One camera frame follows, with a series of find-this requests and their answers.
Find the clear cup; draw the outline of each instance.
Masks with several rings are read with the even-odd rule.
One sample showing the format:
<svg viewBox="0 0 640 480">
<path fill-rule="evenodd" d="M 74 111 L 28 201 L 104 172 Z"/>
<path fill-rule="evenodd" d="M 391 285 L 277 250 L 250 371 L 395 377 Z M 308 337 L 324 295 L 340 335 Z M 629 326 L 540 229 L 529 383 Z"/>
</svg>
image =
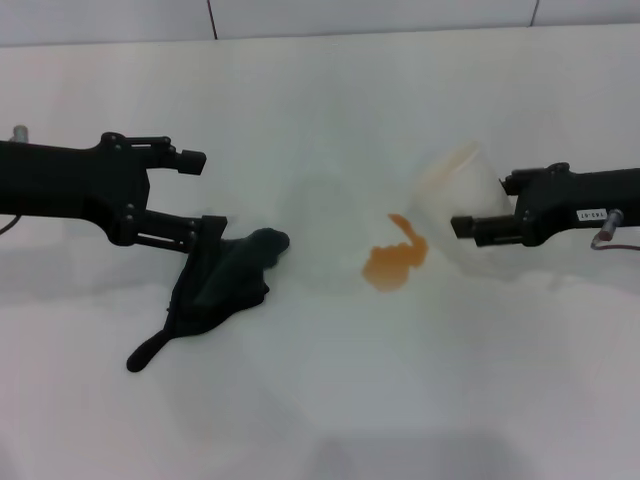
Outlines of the clear cup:
<svg viewBox="0 0 640 480">
<path fill-rule="evenodd" d="M 451 218 L 511 215 L 513 206 L 478 142 L 429 165 L 413 190 L 413 205 L 447 237 Z"/>
</svg>

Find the label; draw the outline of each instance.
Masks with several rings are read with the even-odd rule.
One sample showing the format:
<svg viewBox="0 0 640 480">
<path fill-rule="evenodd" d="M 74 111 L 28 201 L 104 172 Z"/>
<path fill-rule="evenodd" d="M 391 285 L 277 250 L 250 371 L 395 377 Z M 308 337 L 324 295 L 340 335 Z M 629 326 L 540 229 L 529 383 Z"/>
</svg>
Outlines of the label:
<svg viewBox="0 0 640 480">
<path fill-rule="evenodd" d="M 606 220 L 607 210 L 605 208 L 597 208 L 594 210 L 578 210 L 578 220 L 581 222 L 593 222 L 594 220 Z"/>
</svg>

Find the white surface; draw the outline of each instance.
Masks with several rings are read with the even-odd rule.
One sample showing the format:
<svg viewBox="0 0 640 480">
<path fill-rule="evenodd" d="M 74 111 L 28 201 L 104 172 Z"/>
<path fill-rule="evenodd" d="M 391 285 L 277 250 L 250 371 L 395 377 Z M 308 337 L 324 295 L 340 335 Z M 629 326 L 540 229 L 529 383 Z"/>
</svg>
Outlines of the white surface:
<svg viewBox="0 0 640 480">
<path fill-rule="evenodd" d="M 211 0 L 219 38 L 528 26 L 535 0 Z"/>
<path fill-rule="evenodd" d="M 540 0 L 535 25 L 640 22 L 638 0 Z"/>
<path fill-rule="evenodd" d="M 0 45 L 213 39 L 206 0 L 0 0 Z"/>
<path fill-rule="evenodd" d="M 592 254 L 585 230 L 483 250 L 478 270 L 428 236 L 402 290 L 358 272 L 404 240 L 386 214 L 414 172 L 467 139 L 501 176 L 637 166 L 639 41 L 628 26 L 0 50 L 0 132 L 168 134 L 209 163 L 154 172 L 151 208 L 292 239 L 263 306 L 133 375 L 180 255 L 76 221 L 3 236 L 0 478 L 637 479 L 640 257 Z"/>
</svg>

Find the orange liquid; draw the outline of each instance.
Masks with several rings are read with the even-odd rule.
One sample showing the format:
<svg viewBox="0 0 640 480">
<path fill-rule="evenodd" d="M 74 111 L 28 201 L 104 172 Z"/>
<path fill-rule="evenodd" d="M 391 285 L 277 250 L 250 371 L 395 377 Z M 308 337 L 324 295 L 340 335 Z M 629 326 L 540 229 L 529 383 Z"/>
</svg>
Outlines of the orange liquid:
<svg viewBox="0 0 640 480">
<path fill-rule="evenodd" d="M 427 241 L 416 234 L 409 220 L 398 214 L 390 214 L 389 218 L 407 236 L 411 245 L 403 242 L 371 249 L 362 276 L 380 292 L 392 292 L 407 283 L 409 268 L 422 265 L 429 251 Z"/>
</svg>

